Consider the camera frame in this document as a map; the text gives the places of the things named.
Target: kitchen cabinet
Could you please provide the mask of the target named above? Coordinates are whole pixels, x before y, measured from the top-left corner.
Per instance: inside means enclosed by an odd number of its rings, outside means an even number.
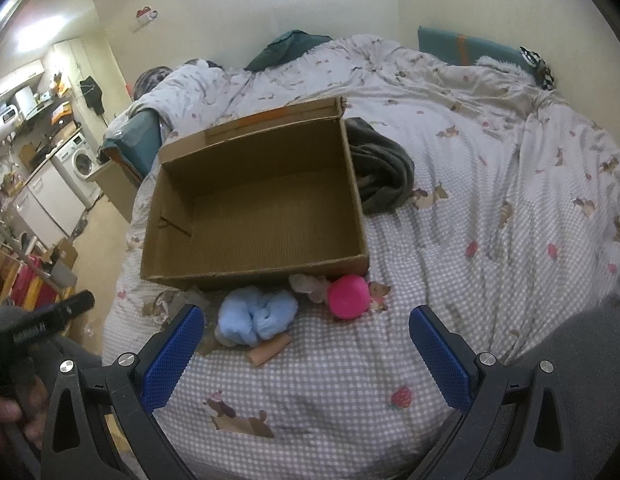
[[[35,86],[43,76],[43,63],[40,59],[17,68],[14,72],[0,78],[0,102],[6,102],[25,86]]]

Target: wall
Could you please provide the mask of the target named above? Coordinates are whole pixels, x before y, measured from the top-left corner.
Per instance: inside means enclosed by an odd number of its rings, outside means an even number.
[[[94,0],[94,6],[129,85],[149,68],[176,68],[193,57],[245,66],[291,28],[399,37],[396,0]],[[144,6],[159,17],[132,32]]]
[[[104,115],[109,123],[132,103],[125,79],[116,64],[104,30],[81,36],[80,40],[90,61],[91,76],[103,90]]]
[[[82,97],[79,81],[92,76],[103,92],[104,119],[111,121],[123,112],[131,99],[125,88],[125,80],[116,64],[107,38],[103,32],[54,44],[43,57],[45,74],[39,89],[47,89],[55,72],[62,71],[72,86],[68,100],[72,103],[77,120],[84,126],[90,146],[96,150],[103,142],[106,124],[88,108]]]
[[[620,43],[591,0],[399,0],[399,22],[412,48],[429,25],[538,52],[572,107],[620,146]]]
[[[370,32],[417,48],[419,25],[539,52],[573,107],[620,145],[620,45],[590,0],[94,0],[129,85],[192,57],[245,66],[291,28],[333,37]],[[132,32],[136,10],[159,11]]]

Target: pink toy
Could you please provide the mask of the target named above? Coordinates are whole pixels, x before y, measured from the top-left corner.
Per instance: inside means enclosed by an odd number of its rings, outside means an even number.
[[[361,276],[347,274],[328,288],[328,307],[339,319],[355,319],[370,306],[370,291]]]

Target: gray blanket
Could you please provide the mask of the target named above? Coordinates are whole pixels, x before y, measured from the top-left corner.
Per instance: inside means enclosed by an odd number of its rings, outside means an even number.
[[[414,184],[410,155],[361,117],[346,119],[346,129],[363,213],[387,213],[403,205]]]

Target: white cabinet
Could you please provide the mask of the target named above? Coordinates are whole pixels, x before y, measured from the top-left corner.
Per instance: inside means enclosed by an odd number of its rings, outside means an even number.
[[[17,235],[21,231],[33,233],[48,248],[65,236],[27,187],[18,194],[11,207],[14,208],[14,219],[10,224]]]
[[[43,206],[48,215],[65,232],[71,236],[80,216],[85,211],[83,202],[74,194],[61,174],[46,162],[27,184],[34,198]]]
[[[50,248],[61,238],[72,235],[84,211],[83,202],[48,161],[14,198],[7,218],[17,234],[22,231],[35,234]]]
[[[5,101],[24,86],[32,86],[43,75],[40,59],[17,68],[0,79],[0,101]]]

